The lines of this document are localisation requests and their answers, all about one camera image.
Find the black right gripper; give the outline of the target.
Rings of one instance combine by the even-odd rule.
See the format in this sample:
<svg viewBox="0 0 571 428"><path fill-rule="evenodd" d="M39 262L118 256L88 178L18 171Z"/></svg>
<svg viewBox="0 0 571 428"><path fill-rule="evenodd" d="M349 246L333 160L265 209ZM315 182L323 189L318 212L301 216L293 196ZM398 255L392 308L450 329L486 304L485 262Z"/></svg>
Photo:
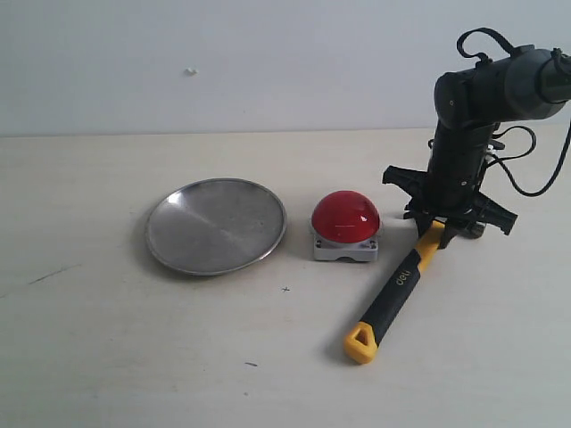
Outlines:
<svg viewBox="0 0 571 428"><path fill-rule="evenodd" d="M445 249L475 223L494 225L505 235L511 232L517 214L479 191L494 130L438 127L427 170L395 166L385 170L382 182L397 185L411 197L403 218L414 220L418 239L430 229L434 218L446 218L439 249Z"/></svg>

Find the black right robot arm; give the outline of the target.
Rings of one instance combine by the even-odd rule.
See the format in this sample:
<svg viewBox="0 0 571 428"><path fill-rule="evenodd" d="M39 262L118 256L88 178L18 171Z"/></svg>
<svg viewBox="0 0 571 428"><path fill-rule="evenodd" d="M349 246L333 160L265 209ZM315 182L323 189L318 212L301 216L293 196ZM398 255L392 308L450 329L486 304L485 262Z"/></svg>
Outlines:
<svg viewBox="0 0 571 428"><path fill-rule="evenodd" d="M427 169L390 166L383 181L410 196L405 216L421 234L443 221L441 249L456 235L480 237L488 224L509 234L517 214L480 191L496 131L503 122L547 119L569 99L570 58L558 48L524 45L503 60L447 72L434 87L438 123Z"/></svg>

